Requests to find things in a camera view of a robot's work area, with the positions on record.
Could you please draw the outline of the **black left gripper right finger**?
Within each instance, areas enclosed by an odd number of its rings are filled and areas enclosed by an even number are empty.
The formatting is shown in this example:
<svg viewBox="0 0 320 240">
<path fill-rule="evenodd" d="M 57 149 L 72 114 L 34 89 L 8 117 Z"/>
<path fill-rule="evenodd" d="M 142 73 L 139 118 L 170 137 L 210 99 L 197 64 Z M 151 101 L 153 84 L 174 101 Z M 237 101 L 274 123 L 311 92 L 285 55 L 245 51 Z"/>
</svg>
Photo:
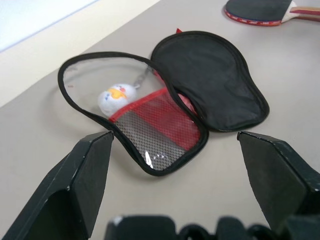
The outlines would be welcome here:
<svg viewBox="0 0 320 240">
<path fill-rule="evenodd" d="M 250 186 L 271 230 L 281 240 L 320 238 L 320 174 L 287 142 L 237 135 Z"/>
</svg>

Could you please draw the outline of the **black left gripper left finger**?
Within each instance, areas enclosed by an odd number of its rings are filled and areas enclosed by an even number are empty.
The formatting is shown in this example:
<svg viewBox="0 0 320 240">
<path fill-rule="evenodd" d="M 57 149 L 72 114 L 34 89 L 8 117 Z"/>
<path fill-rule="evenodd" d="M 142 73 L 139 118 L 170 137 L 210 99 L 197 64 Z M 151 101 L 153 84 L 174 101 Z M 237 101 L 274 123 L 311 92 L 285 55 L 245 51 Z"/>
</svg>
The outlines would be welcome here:
<svg viewBox="0 0 320 240">
<path fill-rule="evenodd" d="M 114 133 L 87 135 L 44 177 L 5 240 L 88 240 L 105 192 Z"/>
</svg>

